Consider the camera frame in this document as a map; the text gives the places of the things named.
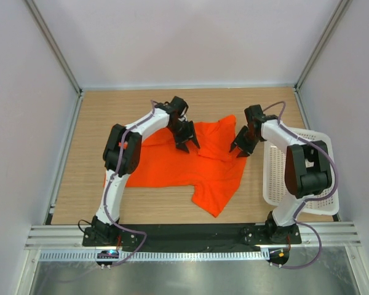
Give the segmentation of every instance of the white plastic basket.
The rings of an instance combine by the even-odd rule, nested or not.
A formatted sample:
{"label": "white plastic basket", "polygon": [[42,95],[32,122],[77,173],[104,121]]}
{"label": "white plastic basket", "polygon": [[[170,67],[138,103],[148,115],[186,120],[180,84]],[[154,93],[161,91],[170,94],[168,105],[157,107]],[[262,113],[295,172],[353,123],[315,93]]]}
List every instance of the white plastic basket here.
{"label": "white plastic basket", "polygon": [[[322,140],[328,146],[329,156],[333,159],[332,144],[329,136],[306,129],[290,128],[299,136],[310,140]],[[263,197],[268,204],[277,206],[282,197],[287,193],[287,188],[284,183],[284,168],[285,168],[285,154],[281,152],[277,147],[269,142],[264,143],[264,181],[263,181]],[[329,189],[326,189],[322,194],[316,197],[323,197],[327,195],[335,183],[335,176],[332,173],[332,185]],[[332,197],[323,201],[312,201],[306,204],[303,212],[318,214],[318,215],[334,215],[339,211],[339,197],[338,191],[336,191]]]}

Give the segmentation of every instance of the orange shirt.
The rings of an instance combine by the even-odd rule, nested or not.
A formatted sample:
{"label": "orange shirt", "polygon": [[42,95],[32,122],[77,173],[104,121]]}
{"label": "orange shirt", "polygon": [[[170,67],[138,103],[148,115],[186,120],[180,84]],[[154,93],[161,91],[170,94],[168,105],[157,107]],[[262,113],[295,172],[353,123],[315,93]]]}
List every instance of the orange shirt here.
{"label": "orange shirt", "polygon": [[159,130],[143,142],[140,163],[127,187],[192,185],[192,201],[217,217],[238,189],[246,164],[246,158],[229,153],[235,124],[234,115],[216,123],[195,123],[200,149],[189,141],[190,154],[175,148],[167,128]]}

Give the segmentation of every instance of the cable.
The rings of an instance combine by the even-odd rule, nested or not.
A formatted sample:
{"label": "cable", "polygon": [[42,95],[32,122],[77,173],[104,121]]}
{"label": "cable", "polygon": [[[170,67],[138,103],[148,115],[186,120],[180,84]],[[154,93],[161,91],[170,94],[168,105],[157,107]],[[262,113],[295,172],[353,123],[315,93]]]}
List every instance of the cable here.
{"label": "cable", "polygon": [[313,263],[316,262],[316,260],[318,260],[318,258],[320,257],[321,251],[322,251],[322,242],[321,242],[321,238],[320,238],[319,233],[312,226],[310,226],[309,224],[303,223],[303,222],[299,222],[299,221],[296,220],[296,218],[298,217],[298,215],[301,212],[301,210],[306,206],[306,203],[308,203],[310,201],[316,201],[316,202],[323,201],[323,200],[329,199],[330,197],[333,196],[333,194],[338,189],[339,173],[338,173],[338,169],[337,169],[334,161],[332,160],[332,158],[321,147],[316,146],[311,141],[308,141],[308,140],[306,140],[306,139],[298,136],[297,134],[295,134],[294,132],[292,132],[291,130],[289,130],[286,126],[284,126],[284,125],[281,124],[281,118],[282,118],[283,112],[284,112],[285,107],[286,107],[285,101],[278,101],[278,102],[276,102],[274,104],[271,104],[267,108],[263,109],[263,112],[265,112],[266,110],[268,110],[271,107],[276,106],[278,104],[283,104],[282,110],[280,111],[280,114],[277,117],[277,124],[278,124],[278,126],[282,130],[284,130],[287,134],[293,136],[297,140],[299,140],[299,141],[301,141],[301,142],[303,142],[305,144],[308,144],[312,148],[318,150],[325,158],[327,158],[327,160],[329,161],[329,163],[330,163],[330,165],[332,167],[333,173],[335,175],[335,183],[333,184],[332,190],[326,196],[321,197],[321,198],[308,198],[308,199],[303,200],[303,203],[295,210],[295,212],[293,214],[293,219],[294,219],[294,222],[296,224],[298,224],[300,226],[306,226],[306,227],[310,228],[310,230],[312,230],[314,232],[315,236],[317,237],[317,239],[319,241],[319,250],[318,250],[316,256],[310,262],[308,262],[306,264],[303,264],[303,265],[298,265],[298,266],[286,266],[286,265],[281,265],[281,264],[276,264],[276,263],[271,262],[272,265],[277,266],[279,268],[283,268],[283,269],[303,269],[305,267],[311,266]]}
{"label": "cable", "polygon": [[[105,214],[106,214],[106,216],[108,217],[109,221],[111,221],[111,223],[112,223],[114,226],[116,226],[117,228],[119,228],[119,229],[121,229],[121,230],[125,230],[125,231],[127,231],[127,232],[132,233],[132,234],[141,234],[141,235],[143,235],[143,240],[142,240],[142,241],[141,241],[141,243],[138,245],[138,247],[137,247],[137,248],[136,248],[136,249],[135,249],[135,250],[134,250],[130,255],[128,255],[126,258],[122,259],[121,261],[118,261],[118,262],[112,263],[112,265],[111,265],[112,267],[119,266],[119,265],[121,265],[121,264],[125,263],[127,260],[129,260],[129,259],[130,259],[130,258],[131,258],[135,253],[136,253],[136,252],[138,252],[138,251],[141,249],[141,247],[142,247],[142,246],[143,246],[143,244],[145,243],[146,238],[147,238],[147,236],[148,236],[148,234],[147,234],[146,232],[138,231],[138,230],[128,229],[128,228],[126,228],[126,227],[124,227],[124,226],[121,226],[120,224],[116,223],[116,222],[113,220],[113,218],[111,217],[111,215],[109,214],[109,211],[108,211],[108,209],[107,209],[107,204],[106,204],[106,198],[107,198],[108,191],[109,191],[109,188],[110,188],[110,186],[111,186],[111,183],[112,183],[112,181],[113,181],[113,178],[117,175],[117,173],[119,172],[120,166],[121,166],[121,162],[122,162],[122,158],[123,158],[123,149],[124,149],[125,137],[126,137],[126,136],[127,136],[127,134],[129,134],[129,132],[130,132],[131,130],[133,130],[135,127],[137,127],[137,126],[139,126],[139,125],[141,125],[141,124],[145,123],[146,121],[150,120],[150,119],[153,117],[153,115],[154,115],[154,111],[155,111],[155,107],[154,107],[154,105],[156,104],[156,102],[155,102],[155,101],[153,101],[153,100],[152,100],[151,102],[152,102],[152,112],[151,112],[151,114],[150,114],[147,118],[145,118],[145,119],[141,120],[139,123],[132,125],[130,128],[128,128],[128,129],[123,133],[123,136],[122,136],[122,139],[121,139],[121,144],[120,144],[119,158],[118,158],[118,160],[117,160],[117,167],[116,167],[116,171],[115,171],[115,173],[114,173],[114,174],[112,174],[112,175],[111,175],[111,177],[109,178],[108,184],[107,184],[106,189],[105,189],[105,191],[104,191],[104,196],[103,196],[103,206],[104,206]],[[83,233],[84,233],[84,230],[82,230],[81,225],[80,225],[81,221],[84,221],[84,222],[86,222],[87,224],[90,224],[90,225],[91,225],[91,223],[90,223],[90,222],[88,222],[88,221],[86,221],[86,220],[84,220],[84,219],[81,219],[81,220],[79,220],[79,221],[78,221],[78,228],[79,228],[79,230],[80,230],[81,232],[83,232]],[[55,280],[55,281],[56,281],[57,283],[72,283],[72,282],[74,282],[74,281],[76,281],[76,280],[79,280],[80,278],[83,278],[83,277],[84,277],[84,276],[86,276],[87,274],[89,274],[89,273],[91,273],[91,272],[93,272],[94,270],[97,270],[97,269],[100,269],[100,268],[99,268],[99,267],[91,268],[91,269],[87,270],[86,272],[84,272],[84,273],[82,273],[82,274],[78,275],[77,277],[72,278],[72,279],[70,279],[70,280]],[[48,272],[48,274],[46,275],[46,277],[45,277],[45,278],[44,278],[44,280],[42,281],[41,286],[39,287],[39,289],[38,289],[38,291],[37,291],[37,295],[40,295],[40,294],[41,294],[42,289],[43,289],[44,285],[45,285],[45,284],[46,284],[46,282],[47,282],[47,279],[50,277],[50,272],[51,272],[51,271],[52,271],[52,270],[50,270],[50,271]]]}
{"label": "cable", "polygon": [[85,222],[85,223],[87,223],[88,225],[92,225],[90,222],[88,222],[88,221],[86,221],[85,219],[80,219],[79,221],[78,221],[78,229],[81,231],[81,232],[83,232],[83,233],[85,233],[85,231],[81,228],[81,221],[83,221],[83,222]]}
{"label": "cable", "polygon": [[106,204],[106,198],[107,198],[107,195],[108,195],[108,190],[111,187],[111,183],[113,182],[114,177],[119,173],[119,169],[120,169],[120,166],[121,166],[121,163],[122,163],[122,158],[123,158],[125,137],[127,136],[127,134],[129,134],[129,132],[131,130],[138,127],[139,125],[142,125],[143,123],[147,122],[148,120],[150,120],[153,117],[154,112],[155,112],[154,105],[156,104],[156,102],[155,101],[151,101],[151,102],[152,102],[152,111],[151,111],[150,115],[148,117],[146,117],[145,119],[141,120],[139,123],[134,124],[131,127],[127,128],[126,131],[123,133],[122,139],[121,139],[121,144],[120,144],[119,158],[117,160],[117,165],[116,165],[116,170],[115,170],[115,173],[113,173],[111,175],[111,177],[109,177],[108,184],[106,185],[106,189],[104,191],[103,207],[104,207],[105,215],[106,215],[106,217],[108,217],[109,221],[111,221],[111,223],[114,226],[116,226],[118,229],[125,230],[126,232],[130,232],[131,234],[143,235],[143,239],[142,239],[141,243],[138,245],[138,247],[130,255],[128,255],[126,258],[122,259],[121,261],[117,261],[115,263],[112,263],[112,267],[119,266],[119,265],[125,263],[127,260],[129,260],[132,256],[134,256],[134,254],[141,249],[141,247],[143,246],[143,244],[146,241],[146,238],[148,237],[148,234],[146,232],[143,232],[143,231],[140,231],[140,230],[128,229],[128,228],[126,228],[124,226],[121,226],[120,224],[116,223],[115,220],[113,220],[113,218],[109,214],[109,211],[107,209],[107,204]]}

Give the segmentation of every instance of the wooden table surface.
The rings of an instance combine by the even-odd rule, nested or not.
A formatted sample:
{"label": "wooden table surface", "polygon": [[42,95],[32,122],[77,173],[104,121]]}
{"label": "wooden table surface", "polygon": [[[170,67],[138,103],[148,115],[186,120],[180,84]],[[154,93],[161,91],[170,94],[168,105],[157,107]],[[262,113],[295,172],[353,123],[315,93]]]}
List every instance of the wooden table surface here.
{"label": "wooden table surface", "polygon": [[[303,128],[300,111],[291,88],[168,89],[87,92],[71,143],[52,224],[91,221],[103,192],[105,176],[102,159],[111,127],[129,124],[151,110],[150,100],[170,101],[180,96],[189,104],[188,119],[216,122],[234,114],[236,132],[245,125],[244,109],[252,104],[263,108],[285,100],[282,120],[289,127]],[[280,106],[267,114],[278,114]],[[264,222],[274,208],[262,197],[263,143],[257,145],[247,164],[240,188],[226,208],[214,218],[193,204],[192,186],[126,188],[121,204],[121,223],[174,224]],[[301,221],[332,221],[331,216],[303,213]]]}

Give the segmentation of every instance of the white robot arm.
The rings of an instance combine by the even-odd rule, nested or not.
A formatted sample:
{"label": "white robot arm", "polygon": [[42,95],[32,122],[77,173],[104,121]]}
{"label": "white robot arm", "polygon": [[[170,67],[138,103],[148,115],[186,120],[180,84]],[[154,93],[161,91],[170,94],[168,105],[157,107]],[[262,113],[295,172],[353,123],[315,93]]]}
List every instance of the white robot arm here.
{"label": "white robot arm", "polygon": [[109,244],[117,237],[117,228],[113,226],[113,221],[119,220],[123,191],[130,174],[139,164],[141,144],[145,139],[168,127],[177,149],[188,153],[187,141],[192,141],[200,148],[194,123],[186,118],[187,110],[187,103],[175,96],[170,103],[156,103],[149,114],[134,123],[126,126],[116,124],[112,127],[103,153],[106,168],[103,197],[91,227],[85,230],[84,245]]}
{"label": "white robot arm", "polygon": [[[247,126],[243,126],[231,144],[231,150],[240,149],[238,157],[248,157],[259,141],[270,141],[286,155],[285,185],[288,193],[279,206],[266,220],[266,228],[271,241],[283,242],[295,225],[295,218],[303,209],[303,201],[319,195],[332,184],[331,169],[326,159],[316,148],[298,140],[298,135],[287,133],[287,127],[277,116],[267,116],[260,105],[245,109]],[[313,141],[313,145],[328,154],[327,144]],[[306,167],[306,161],[312,167]]]}

